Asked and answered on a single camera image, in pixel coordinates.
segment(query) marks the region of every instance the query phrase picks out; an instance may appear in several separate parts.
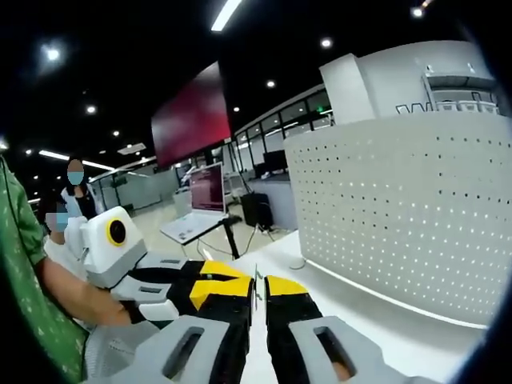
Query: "black speaker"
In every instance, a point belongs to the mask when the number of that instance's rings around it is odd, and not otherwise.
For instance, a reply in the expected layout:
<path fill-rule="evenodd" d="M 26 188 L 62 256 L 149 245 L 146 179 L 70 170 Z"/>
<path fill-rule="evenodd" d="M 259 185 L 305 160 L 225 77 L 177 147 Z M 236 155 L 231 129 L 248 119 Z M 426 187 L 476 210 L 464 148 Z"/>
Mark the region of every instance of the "black speaker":
<path fill-rule="evenodd" d="M 269 197 L 266 194 L 246 194 L 242 196 L 242 209 L 248 226 L 260 225 L 264 230 L 269 230 L 274 224 Z"/>

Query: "black ceiling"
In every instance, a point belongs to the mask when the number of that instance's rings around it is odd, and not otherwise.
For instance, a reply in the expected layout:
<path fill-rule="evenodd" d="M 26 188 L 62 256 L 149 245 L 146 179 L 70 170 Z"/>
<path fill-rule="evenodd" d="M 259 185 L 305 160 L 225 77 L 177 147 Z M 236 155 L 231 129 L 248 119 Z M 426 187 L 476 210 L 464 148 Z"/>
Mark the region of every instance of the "black ceiling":
<path fill-rule="evenodd" d="M 117 150 L 144 142 L 142 155 L 152 156 L 153 112 L 214 61 L 221 66 L 235 131 L 321 83 L 318 67 L 343 54 L 461 38 L 435 12 L 413 20 L 410 7 L 417 2 L 406 0 L 342 2 L 342 8 L 335 0 L 244 0 L 216 34 L 210 28 L 225 1 L 17 0 L 2 10 L 0 135 L 30 198 L 65 172 L 65 163 L 42 158 L 40 149 L 121 166 L 138 157 Z M 334 40 L 330 50 L 319 45 L 325 36 Z M 45 67 L 44 44 L 61 50 L 59 65 Z M 270 78 L 278 84 L 274 90 L 265 87 Z M 98 108 L 96 115 L 85 114 L 88 104 Z M 114 130 L 121 132 L 118 138 Z M 31 156 L 25 155 L 28 148 Z"/>

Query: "yellow circular eye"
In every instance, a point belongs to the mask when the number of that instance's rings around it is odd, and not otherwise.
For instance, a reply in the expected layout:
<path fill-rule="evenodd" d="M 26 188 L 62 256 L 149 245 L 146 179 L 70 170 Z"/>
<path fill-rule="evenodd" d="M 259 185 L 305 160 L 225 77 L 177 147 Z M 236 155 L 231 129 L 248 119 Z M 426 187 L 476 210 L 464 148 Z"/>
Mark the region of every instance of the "yellow circular eye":
<path fill-rule="evenodd" d="M 106 238 L 113 246 L 122 246 L 126 240 L 126 227 L 118 218 L 113 218 L 106 224 Z"/>

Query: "laptop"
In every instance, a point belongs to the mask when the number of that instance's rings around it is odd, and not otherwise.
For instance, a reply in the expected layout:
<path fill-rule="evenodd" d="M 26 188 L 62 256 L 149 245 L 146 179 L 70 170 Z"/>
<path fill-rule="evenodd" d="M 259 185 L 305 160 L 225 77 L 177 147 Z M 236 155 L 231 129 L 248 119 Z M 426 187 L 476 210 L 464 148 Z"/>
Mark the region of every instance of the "laptop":
<path fill-rule="evenodd" d="M 209 232 L 227 218 L 222 163 L 201 168 L 190 174 L 192 212 L 164 224 L 160 231 L 184 245 Z"/>

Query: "face mask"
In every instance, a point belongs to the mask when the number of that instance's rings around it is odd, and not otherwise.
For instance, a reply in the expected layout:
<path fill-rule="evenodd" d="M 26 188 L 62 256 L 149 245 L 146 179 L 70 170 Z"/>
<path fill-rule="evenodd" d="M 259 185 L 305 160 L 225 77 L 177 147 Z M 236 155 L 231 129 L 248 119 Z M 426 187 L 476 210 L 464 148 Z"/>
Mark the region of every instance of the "face mask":
<path fill-rule="evenodd" d="M 67 221 L 70 218 L 67 212 L 62 213 L 56 213 L 55 214 L 55 221 L 57 223 L 56 230 L 57 232 L 64 232 L 64 230 L 67 227 Z"/>
<path fill-rule="evenodd" d="M 68 172 L 67 179 L 70 181 L 71 184 L 77 186 L 83 180 L 83 172 Z"/>

